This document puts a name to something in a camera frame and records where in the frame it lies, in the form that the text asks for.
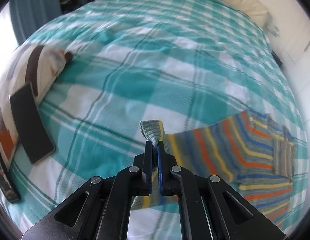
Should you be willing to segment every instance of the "striped garment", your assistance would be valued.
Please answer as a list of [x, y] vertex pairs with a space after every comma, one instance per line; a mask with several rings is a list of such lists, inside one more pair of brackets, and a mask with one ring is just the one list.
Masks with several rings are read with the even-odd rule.
[[[298, 138], [283, 230], [299, 219], [308, 176], [302, 120], [268, 38], [240, 11], [220, 0], [97, 0], [26, 43], [74, 57], [39, 106], [56, 152], [32, 165], [18, 147], [9, 175], [21, 201], [8, 203], [0, 190], [21, 231], [90, 177], [132, 165], [144, 151], [141, 120], [162, 120], [167, 133], [179, 133], [249, 108], [270, 113]], [[134, 210], [131, 218], [128, 239], [181, 239], [174, 204]]]
[[[216, 124], [176, 134], [165, 134], [159, 120], [142, 121], [140, 127], [155, 149], [163, 140], [177, 164], [193, 174], [216, 174], [228, 183], [236, 183], [241, 195], [279, 228], [283, 227], [293, 190], [288, 173], [294, 170], [295, 139], [269, 115], [247, 110]], [[274, 147], [278, 144], [289, 147]], [[157, 190], [154, 184], [155, 194], [137, 197], [134, 209], [176, 202], [175, 197], [158, 196]]]

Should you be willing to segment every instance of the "checkered bedsheet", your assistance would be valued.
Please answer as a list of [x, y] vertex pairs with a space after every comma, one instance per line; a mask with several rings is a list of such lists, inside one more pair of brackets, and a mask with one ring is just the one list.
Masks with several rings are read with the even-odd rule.
[[[283, 230], [299, 218], [308, 174], [301, 117], [267, 37], [241, 12], [220, 0], [97, 0], [27, 42], [72, 51], [74, 59], [39, 107], [56, 152], [31, 165], [19, 147], [10, 176], [20, 203], [8, 203], [0, 191], [22, 231], [90, 177], [130, 166], [144, 149], [141, 120], [162, 120], [167, 133], [177, 133], [249, 107], [270, 113], [297, 138]], [[128, 238], [180, 238], [176, 206], [133, 211], [134, 217]]]

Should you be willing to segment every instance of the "striped pillow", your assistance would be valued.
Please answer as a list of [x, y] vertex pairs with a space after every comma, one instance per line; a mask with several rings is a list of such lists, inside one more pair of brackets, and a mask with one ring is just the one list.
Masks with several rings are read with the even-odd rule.
[[71, 59], [69, 52], [37, 44], [24, 44], [14, 51], [0, 78], [0, 188], [10, 202], [17, 201], [20, 196], [8, 178], [18, 143], [9, 96], [25, 83], [31, 83], [35, 101], [39, 104]]

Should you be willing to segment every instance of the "smartphone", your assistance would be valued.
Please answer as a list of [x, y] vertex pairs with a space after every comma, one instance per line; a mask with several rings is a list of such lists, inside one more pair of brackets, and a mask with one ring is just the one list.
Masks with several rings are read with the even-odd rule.
[[55, 151], [40, 118], [31, 84], [25, 84], [9, 98], [21, 144], [32, 164]]

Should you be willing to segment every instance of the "bed sheet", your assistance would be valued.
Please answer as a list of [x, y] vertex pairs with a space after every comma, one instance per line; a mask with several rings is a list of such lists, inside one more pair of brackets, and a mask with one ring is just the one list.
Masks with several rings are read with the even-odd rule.
[[[54, 19], [26, 42], [54, 45], [74, 58], [39, 107], [56, 152], [32, 165], [19, 147], [10, 176], [21, 201], [8, 203], [0, 191], [21, 231], [90, 177], [130, 166], [144, 149], [141, 120], [162, 120], [167, 133], [176, 133], [247, 108], [269, 113], [297, 138], [282, 230], [298, 220], [307, 185], [306, 135], [267, 37], [243, 13], [220, 0], [97, 0]], [[129, 239], [180, 238], [174, 205], [132, 216], [140, 219], [130, 221]], [[145, 231], [147, 220], [152, 226]]]

